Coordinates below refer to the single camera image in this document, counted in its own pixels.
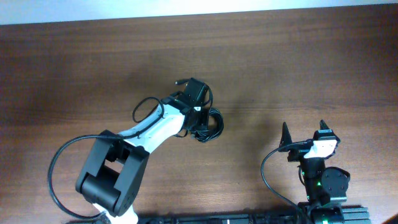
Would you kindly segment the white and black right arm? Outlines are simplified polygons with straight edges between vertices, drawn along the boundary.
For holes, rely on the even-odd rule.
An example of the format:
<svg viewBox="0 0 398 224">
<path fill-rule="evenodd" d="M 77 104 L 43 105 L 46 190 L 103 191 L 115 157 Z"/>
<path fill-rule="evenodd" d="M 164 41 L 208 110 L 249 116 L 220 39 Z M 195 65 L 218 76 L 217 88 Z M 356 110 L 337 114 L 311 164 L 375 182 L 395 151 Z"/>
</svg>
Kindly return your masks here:
<svg viewBox="0 0 398 224">
<path fill-rule="evenodd" d="M 345 222 L 341 205 L 347 201 L 350 173 L 325 165 L 339 143 L 340 138 L 323 120 L 311 139 L 300 142 L 293 142 L 287 124 L 282 125 L 279 152 L 288 152 L 287 160 L 299 163 L 307 201 L 297 206 L 305 223 Z"/>
</svg>

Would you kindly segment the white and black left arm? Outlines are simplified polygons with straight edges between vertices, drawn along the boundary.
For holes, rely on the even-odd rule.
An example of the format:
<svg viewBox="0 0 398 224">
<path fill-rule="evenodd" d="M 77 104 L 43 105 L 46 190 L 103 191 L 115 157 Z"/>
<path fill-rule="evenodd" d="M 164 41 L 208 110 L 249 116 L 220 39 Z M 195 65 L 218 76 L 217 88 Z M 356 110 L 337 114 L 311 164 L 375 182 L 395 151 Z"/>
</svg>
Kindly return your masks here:
<svg viewBox="0 0 398 224">
<path fill-rule="evenodd" d="M 141 186 L 149 155 L 181 130 L 198 126 L 211 102 L 207 84 L 190 78 L 185 85 L 159 100 L 150 115 L 133 128 L 101 133 L 83 165 L 75 189 L 110 223 L 137 223 L 132 207 Z"/>
</svg>

